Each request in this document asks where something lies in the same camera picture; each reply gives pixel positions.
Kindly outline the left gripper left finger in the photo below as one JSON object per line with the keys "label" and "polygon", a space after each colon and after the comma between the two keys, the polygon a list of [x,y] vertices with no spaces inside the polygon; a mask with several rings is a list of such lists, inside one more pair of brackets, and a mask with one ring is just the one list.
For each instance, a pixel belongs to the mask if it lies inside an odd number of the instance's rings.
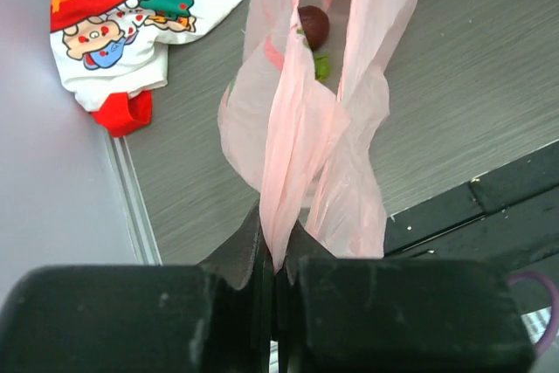
{"label": "left gripper left finger", "polygon": [[4,372],[266,372],[273,269],[252,208],[193,266],[44,266],[1,310]]}

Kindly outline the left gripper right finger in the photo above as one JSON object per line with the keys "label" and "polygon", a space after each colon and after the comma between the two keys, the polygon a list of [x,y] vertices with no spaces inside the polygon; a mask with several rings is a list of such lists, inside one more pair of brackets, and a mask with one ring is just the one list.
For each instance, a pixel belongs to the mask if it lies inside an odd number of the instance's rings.
{"label": "left gripper right finger", "polygon": [[282,372],[527,372],[500,271],[475,260],[338,259],[297,224],[277,283]]}

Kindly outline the pink plastic bag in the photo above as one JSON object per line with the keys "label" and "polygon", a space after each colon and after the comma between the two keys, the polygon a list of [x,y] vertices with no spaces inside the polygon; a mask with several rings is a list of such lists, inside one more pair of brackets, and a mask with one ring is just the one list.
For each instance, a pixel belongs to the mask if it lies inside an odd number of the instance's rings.
{"label": "pink plastic bag", "polygon": [[241,67],[218,110],[224,156],[260,194],[275,268],[308,209],[307,232],[338,257],[380,258],[387,215],[369,160],[389,113],[384,72],[418,0],[318,0],[348,8],[336,89],[315,77],[303,0],[250,0]]}

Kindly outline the dark red fake plum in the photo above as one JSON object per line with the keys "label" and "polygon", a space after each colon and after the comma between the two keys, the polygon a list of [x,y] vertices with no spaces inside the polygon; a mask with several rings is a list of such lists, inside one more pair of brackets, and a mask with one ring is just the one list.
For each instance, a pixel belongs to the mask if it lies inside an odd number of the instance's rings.
{"label": "dark red fake plum", "polygon": [[312,51],[321,48],[328,39],[328,15],[320,8],[308,5],[298,9],[302,30]]}

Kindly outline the green fake grapes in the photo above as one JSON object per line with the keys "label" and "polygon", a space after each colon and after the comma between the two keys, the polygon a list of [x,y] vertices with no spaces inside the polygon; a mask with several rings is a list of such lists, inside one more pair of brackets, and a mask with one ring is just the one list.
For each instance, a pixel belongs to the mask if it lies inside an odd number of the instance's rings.
{"label": "green fake grapes", "polygon": [[313,55],[315,79],[319,82],[324,82],[331,73],[329,55],[327,53],[319,53],[312,50],[310,44],[308,43],[307,36],[301,28],[297,29],[296,32],[303,37],[304,46],[309,49]]}

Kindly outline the colourful cartoon cloth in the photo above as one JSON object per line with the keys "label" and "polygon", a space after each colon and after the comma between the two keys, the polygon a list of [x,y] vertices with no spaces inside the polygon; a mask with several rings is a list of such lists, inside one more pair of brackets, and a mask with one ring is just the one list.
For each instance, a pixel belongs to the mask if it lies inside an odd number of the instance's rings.
{"label": "colourful cartoon cloth", "polygon": [[242,0],[51,0],[64,89],[113,137],[147,126],[168,83],[168,47],[204,37]]}

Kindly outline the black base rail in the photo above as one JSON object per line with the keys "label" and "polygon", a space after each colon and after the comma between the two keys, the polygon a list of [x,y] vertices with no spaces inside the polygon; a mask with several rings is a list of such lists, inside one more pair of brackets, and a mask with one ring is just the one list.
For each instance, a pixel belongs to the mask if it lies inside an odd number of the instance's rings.
{"label": "black base rail", "polygon": [[486,260],[520,269],[558,253],[558,144],[398,212],[388,258]]}

